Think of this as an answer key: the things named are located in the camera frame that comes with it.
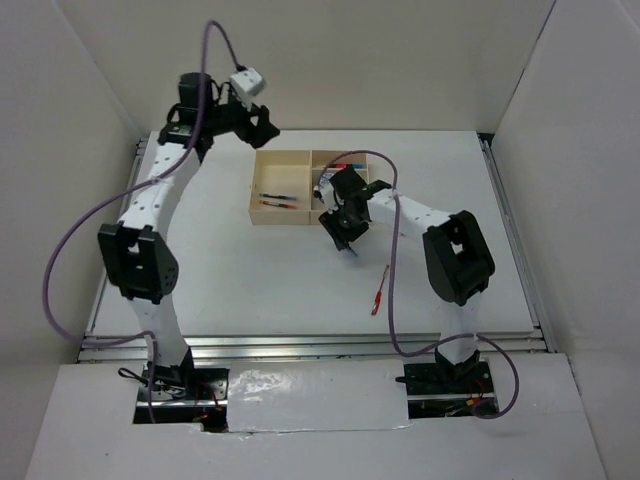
purple cable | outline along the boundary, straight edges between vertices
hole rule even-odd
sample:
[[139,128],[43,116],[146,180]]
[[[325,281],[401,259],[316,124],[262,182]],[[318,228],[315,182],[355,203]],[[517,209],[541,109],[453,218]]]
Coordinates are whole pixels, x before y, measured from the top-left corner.
[[171,175],[178,168],[180,168],[180,166],[184,163],[184,161],[187,159],[187,157],[191,153],[191,150],[193,150],[193,147],[195,146],[198,140],[198,137],[200,136],[200,129],[202,128],[202,121],[204,118],[205,89],[207,86],[206,85],[207,50],[208,50],[208,44],[209,44],[209,32],[212,27],[216,27],[220,31],[220,33],[222,34],[222,37],[224,38],[225,43],[227,44],[234,66],[236,68],[239,66],[238,60],[236,58],[236,54],[233,50],[233,47],[231,45],[231,41],[229,40],[227,32],[224,30],[222,25],[220,25],[220,23],[216,22],[215,20],[209,20],[204,27],[204,33],[202,36],[202,53],[200,57],[200,86],[198,89],[198,113],[196,116],[196,123],[193,127],[193,134],[191,135],[191,138],[189,139],[189,143],[187,144],[186,149],[182,154],[182,156],[178,159],[178,161],[173,166],[171,166],[170,168],[162,172],[160,175],[158,175],[157,178],[146,180],[142,183],[134,185],[133,187],[125,190],[124,192],[113,195],[112,197],[109,197],[106,200],[100,202],[98,205],[91,208],[87,213],[82,215],[71,226],[71,228],[67,231],[67,233],[65,233],[62,236],[62,239],[60,240],[60,242],[58,242],[56,247],[53,249],[53,253],[51,254],[51,257],[49,258],[49,261],[47,262],[47,266],[44,270],[44,278],[42,280],[42,307],[44,309],[45,317],[47,318],[49,325],[51,325],[51,327],[56,331],[56,333],[60,335],[62,338],[64,338],[65,340],[67,340],[68,342],[75,343],[80,346],[84,344],[89,347],[100,348],[100,347],[115,347],[118,345],[122,345],[124,343],[131,342],[132,340],[136,340],[138,338],[144,338],[146,336],[149,336],[151,338],[152,356],[151,356],[151,364],[149,366],[147,402],[148,402],[148,408],[149,408],[149,417],[152,423],[155,423],[155,418],[153,416],[151,394],[153,392],[153,378],[155,376],[156,363],[158,361],[158,342],[156,341],[156,336],[154,335],[154,333],[149,330],[145,330],[144,332],[140,332],[136,335],[131,335],[131,336],[127,336],[127,337],[123,337],[117,340],[112,340],[107,342],[84,341],[83,337],[76,337],[70,334],[69,332],[67,332],[56,320],[55,316],[53,315],[53,312],[51,311],[51,302],[49,300],[49,284],[51,283],[51,274],[53,272],[53,267],[55,266],[56,260],[58,259],[60,252],[62,251],[66,243],[69,241],[71,236],[76,232],[76,230],[78,230],[78,228],[80,228],[87,220],[89,220],[93,215],[95,215],[97,212],[105,208],[107,205],[110,205],[113,202],[116,202],[117,200],[120,200],[121,198],[126,197],[127,195],[130,195],[135,191],[138,191],[142,188],[146,188],[149,185],[152,185],[158,179],[163,179]]
[[477,408],[480,405],[490,402],[491,401],[490,399],[482,400],[474,404],[473,407],[471,408],[471,413],[475,417],[483,420],[493,420],[495,418],[500,418],[506,415],[513,408],[513,406],[516,404],[516,401],[518,400],[518,395],[520,393],[520,375],[518,374],[518,369],[516,368],[516,365],[513,363],[513,360],[511,359],[509,354],[502,347],[500,347],[500,345],[495,343],[493,340],[490,340],[487,337],[479,334],[460,333],[458,335],[452,335],[450,337],[443,338],[415,352],[405,352],[402,350],[402,347],[400,347],[400,343],[398,342],[398,337],[396,335],[396,327],[393,319],[393,310],[394,310],[393,293],[395,291],[395,284],[396,284],[396,264],[398,261],[398,239],[400,237],[400,199],[398,198],[398,195],[396,192],[396,188],[398,185],[398,169],[396,165],[393,163],[393,161],[382,153],[375,152],[373,150],[351,150],[349,152],[341,153],[336,158],[334,158],[329,163],[327,163],[322,169],[322,172],[320,172],[319,178],[322,178],[322,175],[327,171],[327,169],[331,165],[336,163],[338,160],[340,160],[341,158],[347,157],[349,155],[359,154],[359,153],[364,153],[364,154],[373,155],[375,157],[379,157],[384,161],[386,161],[389,165],[391,165],[391,169],[393,170],[392,188],[393,188],[393,199],[396,203],[396,212],[393,220],[393,235],[391,240],[391,261],[389,262],[389,265],[391,266],[391,268],[389,269],[388,319],[389,319],[389,337],[391,338],[391,344],[393,345],[394,350],[401,357],[412,358],[412,357],[418,357],[420,355],[429,353],[430,351],[435,350],[436,348],[438,348],[441,345],[444,345],[445,343],[453,342],[454,340],[460,340],[461,338],[477,338],[482,342],[488,343],[505,358],[505,360],[509,364],[509,367],[511,367],[511,371],[513,372],[514,384],[515,384],[513,388],[513,395],[508,405],[504,409],[502,409],[500,412],[496,413],[495,415],[480,415],[476,412]]

purple braided cable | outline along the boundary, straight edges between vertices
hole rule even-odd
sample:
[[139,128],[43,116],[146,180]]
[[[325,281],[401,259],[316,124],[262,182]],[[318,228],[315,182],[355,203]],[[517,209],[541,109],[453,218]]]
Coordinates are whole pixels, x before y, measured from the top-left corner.
[[[195,144],[198,141],[198,137],[200,136],[202,121],[204,119],[205,89],[207,86],[206,85],[207,50],[209,45],[209,33],[212,27],[216,27],[222,34],[222,37],[224,38],[224,41],[227,44],[227,47],[229,49],[229,53],[231,54],[231,59],[233,60],[234,66],[238,67],[238,60],[236,58],[235,51],[233,50],[233,47],[231,45],[231,41],[229,40],[229,36],[227,35],[227,32],[224,30],[222,25],[220,25],[220,23],[216,22],[215,20],[209,20],[204,27],[204,33],[202,36],[202,52],[200,56],[200,86],[198,89],[198,113],[196,116],[196,123],[193,127],[193,133],[191,135],[191,138],[189,139],[189,143],[187,144],[182,156],[170,168],[168,168],[167,170],[162,172],[160,175],[158,175],[157,179],[166,178],[169,175],[171,175],[173,172],[175,172],[178,168],[180,168],[180,166],[185,162],[185,160],[191,153],[191,150],[193,150],[193,148],[195,147]],[[157,179],[146,180],[144,182],[141,182],[137,185],[132,186],[131,188],[128,188],[124,192],[113,195],[112,197],[109,197],[106,200],[103,200],[98,205],[91,208],[87,213],[82,215],[71,226],[71,228],[62,236],[62,238],[60,239],[60,242],[58,242],[56,247],[53,249],[53,253],[51,254],[51,257],[49,258],[49,261],[47,262],[47,266],[44,270],[44,278],[42,280],[42,307],[44,309],[45,317],[47,318],[49,325],[51,325],[51,327],[55,330],[55,332],[58,335],[60,335],[62,338],[67,340],[68,342],[75,343],[77,345],[84,344],[90,347],[99,348],[99,347],[115,347],[118,345],[122,345],[124,343],[131,342],[132,340],[136,340],[138,338],[144,338],[145,336],[149,336],[151,338],[153,352],[152,352],[151,364],[149,366],[147,400],[148,400],[149,416],[153,423],[155,423],[155,419],[153,416],[153,409],[151,404],[151,394],[153,392],[153,378],[155,375],[156,363],[158,361],[158,343],[153,332],[146,330],[136,335],[122,337],[117,340],[105,341],[105,342],[95,342],[95,341],[88,341],[88,340],[85,341],[83,337],[76,337],[70,334],[69,332],[67,332],[64,329],[64,327],[60,325],[60,322],[58,322],[58,320],[53,315],[53,312],[51,310],[51,302],[49,299],[49,286],[51,283],[51,274],[53,272],[53,267],[55,266],[55,263],[58,259],[58,256],[60,255],[60,252],[62,251],[64,246],[67,244],[71,236],[76,232],[76,230],[78,230],[78,228],[80,228],[87,220],[89,220],[93,215],[95,215],[97,212],[99,212],[106,206],[111,205],[117,200],[120,200],[121,198],[126,197],[127,195],[130,195],[133,192],[146,188],[149,185],[152,185]]]
[[[505,360],[509,364],[509,367],[511,367],[511,371],[513,372],[513,379],[515,383],[514,389],[513,389],[513,395],[511,397],[511,400],[509,401],[509,404],[500,412],[496,413],[495,415],[480,415],[477,413],[477,408],[482,404],[490,402],[491,401],[490,399],[485,399],[474,404],[473,407],[471,408],[471,413],[475,417],[483,420],[493,420],[506,415],[513,408],[513,406],[516,404],[516,401],[518,400],[518,395],[520,394],[520,375],[518,374],[518,369],[516,368],[516,365],[513,363],[513,360],[511,359],[509,354],[502,347],[500,347],[500,345],[495,343],[493,340],[490,340],[487,337],[479,334],[459,333],[457,335],[452,335],[450,337],[443,338],[435,343],[432,343],[431,345],[427,345],[424,348],[416,350],[415,352],[405,352],[404,350],[402,350],[402,347],[400,346],[400,343],[398,342],[398,337],[396,335],[396,327],[395,327],[395,322],[393,317],[394,292],[395,292],[395,284],[396,284],[396,264],[398,262],[398,239],[400,237],[400,199],[398,198],[398,195],[396,192],[396,188],[398,186],[398,169],[395,163],[393,163],[393,161],[389,157],[387,157],[382,153],[375,152],[373,150],[351,150],[348,152],[341,153],[336,158],[334,158],[329,163],[327,163],[322,169],[322,172],[320,172],[319,178],[322,178],[322,175],[327,171],[327,169],[331,165],[336,163],[338,160],[344,157],[347,157],[349,155],[354,155],[359,153],[364,153],[364,154],[373,155],[375,157],[379,157],[384,161],[386,161],[391,166],[391,169],[393,170],[392,188],[393,188],[393,199],[396,204],[396,211],[393,219],[393,235],[391,239],[391,260],[389,262],[389,265],[391,266],[391,268],[389,269],[388,320],[389,320],[389,337],[391,339],[391,344],[393,345],[394,350],[401,357],[412,358],[412,357],[418,357],[420,355],[424,355],[426,353],[431,352],[432,350],[435,350],[441,345],[444,345],[449,342],[453,342],[454,340],[460,340],[462,338],[477,338],[482,342],[488,343],[505,358]],[[319,185],[320,185],[320,180],[318,180],[318,184],[316,185],[316,187],[319,187]]]

